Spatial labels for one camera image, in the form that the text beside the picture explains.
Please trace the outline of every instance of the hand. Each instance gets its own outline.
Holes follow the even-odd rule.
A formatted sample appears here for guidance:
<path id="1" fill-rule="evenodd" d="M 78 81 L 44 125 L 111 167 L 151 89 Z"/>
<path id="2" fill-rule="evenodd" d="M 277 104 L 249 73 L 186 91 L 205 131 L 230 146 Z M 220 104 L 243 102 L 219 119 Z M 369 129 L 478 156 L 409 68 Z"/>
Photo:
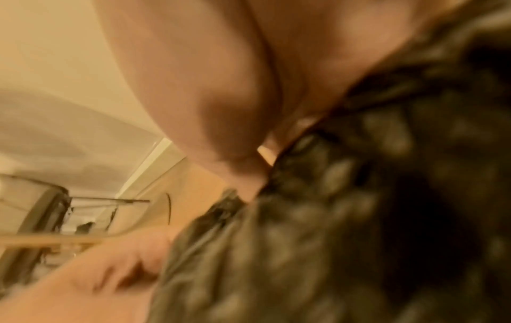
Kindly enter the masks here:
<path id="1" fill-rule="evenodd" d="M 194 161 L 249 200 L 278 153 L 459 0 L 96 0 L 131 88 Z"/>
<path id="2" fill-rule="evenodd" d="M 0 322 L 144 323 L 176 232 L 151 228 L 94 247 L 0 303 Z"/>

